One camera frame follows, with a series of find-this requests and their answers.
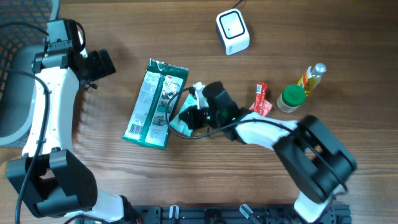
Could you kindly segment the teal wipes packet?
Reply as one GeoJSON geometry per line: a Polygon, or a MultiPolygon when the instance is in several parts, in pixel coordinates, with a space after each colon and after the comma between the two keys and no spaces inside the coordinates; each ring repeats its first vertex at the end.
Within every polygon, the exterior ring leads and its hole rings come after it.
{"type": "Polygon", "coordinates": [[[176,115],[173,120],[171,120],[169,122],[169,124],[171,125],[171,127],[173,127],[174,129],[176,129],[178,132],[186,135],[186,136],[191,136],[193,130],[188,128],[188,124],[184,121],[182,121],[178,116],[180,113],[184,112],[187,108],[191,107],[191,106],[196,106],[197,105],[197,101],[196,99],[194,99],[194,97],[192,95],[188,95],[184,104],[182,105],[180,111],[178,112],[178,115],[176,115]]]}

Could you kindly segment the green glove package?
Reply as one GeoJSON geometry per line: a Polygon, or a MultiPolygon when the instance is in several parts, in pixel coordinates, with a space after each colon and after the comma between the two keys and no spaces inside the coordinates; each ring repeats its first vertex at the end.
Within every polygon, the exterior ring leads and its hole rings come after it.
{"type": "Polygon", "coordinates": [[[144,147],[164,150],[167,121],[179,100],[189,69],[149,60],[131,118],[122,139],[144,147]]]}

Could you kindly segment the red small carton box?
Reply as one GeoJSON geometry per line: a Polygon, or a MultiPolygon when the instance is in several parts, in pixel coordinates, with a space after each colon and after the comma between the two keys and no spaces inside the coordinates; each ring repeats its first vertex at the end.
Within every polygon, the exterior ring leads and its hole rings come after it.
{"type": "Polygon", "coordinates": [[[271,109],[272,104],[267,100],[258,101],[254,104],[254,111],[263,117],[267,116],[271,109]]]}

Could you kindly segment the red toothpaste tube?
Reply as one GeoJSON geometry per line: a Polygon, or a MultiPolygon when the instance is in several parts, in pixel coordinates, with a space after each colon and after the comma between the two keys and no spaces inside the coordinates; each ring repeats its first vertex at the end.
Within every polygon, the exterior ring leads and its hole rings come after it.
{"type": "Polygon", "coordinates": [[[267,84],[258,82],[256,84],[256,99],[252,106],[249,108],[250,110],[257,112],[258,114],[262,114],[263,112],[263,104],[266,99],[267,92],[267,84]]]}

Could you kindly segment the green lid jar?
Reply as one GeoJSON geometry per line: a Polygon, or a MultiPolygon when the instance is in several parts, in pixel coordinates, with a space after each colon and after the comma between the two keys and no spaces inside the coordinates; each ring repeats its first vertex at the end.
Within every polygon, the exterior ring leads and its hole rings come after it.
{"type": "Polygon", "coordinates": [[[285,113],[294,112],[306,99],[304,89],[299,85],[287,86],[277,99],[277,106],[285,113]]]}

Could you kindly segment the yellow oil bottle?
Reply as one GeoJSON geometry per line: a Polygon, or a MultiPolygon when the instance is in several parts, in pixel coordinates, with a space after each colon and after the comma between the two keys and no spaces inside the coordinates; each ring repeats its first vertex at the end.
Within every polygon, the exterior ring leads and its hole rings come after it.
{"type": "Polygon", "coordinates": [[[304,75],[300,77],[297,85],[304,89],[306,96],[309,96],[320,83],[326,71],[327,67],[324,63],[317,63],[314,66],[309,66],[304,75]]]}

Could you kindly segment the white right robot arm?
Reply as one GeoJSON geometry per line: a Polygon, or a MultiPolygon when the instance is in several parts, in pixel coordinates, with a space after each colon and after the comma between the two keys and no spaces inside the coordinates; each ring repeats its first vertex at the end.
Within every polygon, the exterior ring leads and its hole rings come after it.
{"type": "Polygon", "coordinates": [[[300,121],[266,118],[249,109],[212,110],[191,106],[178,115],[196,130],[210,126],[242,144],[273,150],[300,190],[295,212],[307,223],[320,219],[357,169],[353,155],[316,117],[300,121]]]}

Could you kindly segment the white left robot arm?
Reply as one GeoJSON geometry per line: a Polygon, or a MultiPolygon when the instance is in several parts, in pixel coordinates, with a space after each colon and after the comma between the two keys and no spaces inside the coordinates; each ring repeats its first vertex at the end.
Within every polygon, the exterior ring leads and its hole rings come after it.
{"type": "Polygon", "coordinates": [[[35,55],[35,106],[29,138],[20,159],[9,161],[6,177],[18,193],[15,221],[26,206],[36,218],[80,223],[141,223],[127,198],[97,187],[93,173],[73,152],[72,124],[80,88],[116,69],[106,50],[85,52],[85,31],[72,19],[52,19],[45,47],[35,55]]]}

